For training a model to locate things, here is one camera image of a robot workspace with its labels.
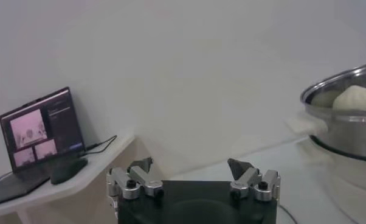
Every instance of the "black mouse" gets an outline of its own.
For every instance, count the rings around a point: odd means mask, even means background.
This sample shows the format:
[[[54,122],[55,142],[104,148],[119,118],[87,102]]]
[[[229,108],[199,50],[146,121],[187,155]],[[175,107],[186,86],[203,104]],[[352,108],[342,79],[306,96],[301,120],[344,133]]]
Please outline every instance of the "black mouse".
[[[60,184],[71,179],[75,176],[79,171],[87,165],[87,159],[76,159],[69,163],[60,164],[55,167],[50,174],[50,182],[54,185]]]

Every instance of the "black cable on table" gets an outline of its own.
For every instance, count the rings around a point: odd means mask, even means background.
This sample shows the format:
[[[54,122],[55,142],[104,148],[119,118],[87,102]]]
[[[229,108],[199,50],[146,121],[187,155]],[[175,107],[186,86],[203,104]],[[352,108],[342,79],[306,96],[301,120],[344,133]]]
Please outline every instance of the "black cable on table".
[[[295,224],[298,224],[297,220],[294,218],[294,216],[292,216],[292,214],[281,204],[278,205],[279,208],[281,208],[285,213],[287,213],[288,216],[290,216],[290,218],[292,219],[292,221],[295,223]]]
[[[105,141],[103,141],[103,142],[100,142],[100,143],[96,143],[96,144],[94,144],[94,145],[91,145],[91,146],[89,146],[89,147],[87,147],[86,148],[86,150],[87,151],[89,151],[89,150],[91,150],[91,149],[94,149],[94,148],[96,148],[96,147],[98,147],[98,146],[100,146],[100,145],[102,145],[102,144],[104,144],[104,143],[106,143],[106,142],[109,142],[102,150],[99,150],[99,151],[97,151],[97,152],[86,152],[85,154],[84,154],[84,156],[85,155],[90,155],[90,154],[98,154],[98,153],[101,153],[101,152],[104,152],[110,145],[111,145],[111,143],[112,142],[114,142],[114,140],[116,140],[117,139],[117,135],[114,135],[114,136],[112,136],[111,138],[109,138],[109,139],[107,139],[107,140],[105,140]]]

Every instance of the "table surface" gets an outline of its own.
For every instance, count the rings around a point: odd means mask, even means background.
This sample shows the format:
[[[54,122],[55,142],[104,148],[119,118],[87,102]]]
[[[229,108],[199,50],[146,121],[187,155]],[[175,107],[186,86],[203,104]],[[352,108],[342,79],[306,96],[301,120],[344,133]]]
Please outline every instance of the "table surface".
[[[18,209],[38,206],[80,192],[104,171],[133,141],[134,135],[119,136],[103,153],[86,155],[84,158],[88,159],[88,165],[70,180],[59,185],[52,185],[50,181],[47,181],[26,196],[1,203],[0,215],[16,212]],[[103,144],[90,152],[101,150],[104,146]]]
[[[325,155],[317,150],[307,149],[309,139],[290,142],[237,158],[259,168],[279,171],[281,175],[280,204],[299,223],[353,223],[334,204],[327,194],[325,180],[327,172],[323,161]],[[202,169],[176,175],[172,180],[232,181],[233,176],[227,160]],[[294,223],[281,209],[278,209],[277,223]]]

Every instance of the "computer display window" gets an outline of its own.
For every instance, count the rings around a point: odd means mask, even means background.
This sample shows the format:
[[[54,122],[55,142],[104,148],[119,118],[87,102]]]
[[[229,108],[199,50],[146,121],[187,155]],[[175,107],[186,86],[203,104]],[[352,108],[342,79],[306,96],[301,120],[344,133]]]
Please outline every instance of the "computer display window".
[[[85,147],[68,89],[4,114],[0,120],[14,167]]]

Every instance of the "steamed bun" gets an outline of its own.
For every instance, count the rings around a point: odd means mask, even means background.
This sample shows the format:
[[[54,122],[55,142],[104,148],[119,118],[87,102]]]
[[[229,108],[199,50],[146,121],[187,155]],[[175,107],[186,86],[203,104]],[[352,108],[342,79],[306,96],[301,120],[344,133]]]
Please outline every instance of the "steamed bun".
[[[333,102],[335,110],[366,110],[366,88],[350,86]]]

